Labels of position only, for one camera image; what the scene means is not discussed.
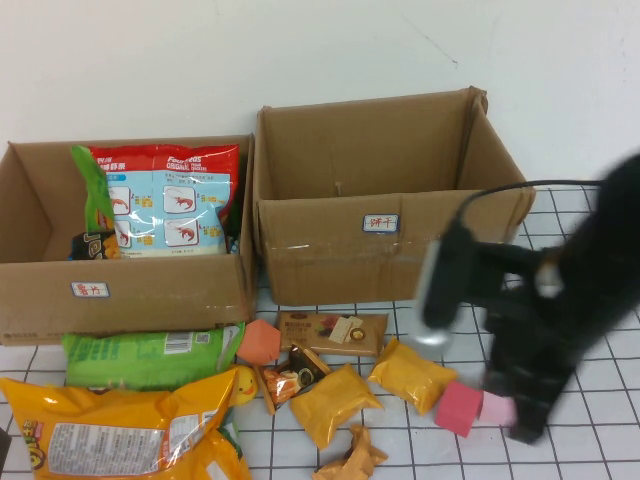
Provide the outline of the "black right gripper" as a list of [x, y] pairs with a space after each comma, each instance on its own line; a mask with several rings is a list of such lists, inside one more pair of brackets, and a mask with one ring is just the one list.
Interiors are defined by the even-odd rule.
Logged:
[[485, 329], [493, 335], [484, 391], [514, 399], [509, 437], [536, 443], [554, 404], [593, 343], [593, 282], [569, 279], [553, 298], [524, 282], [482, 282]]

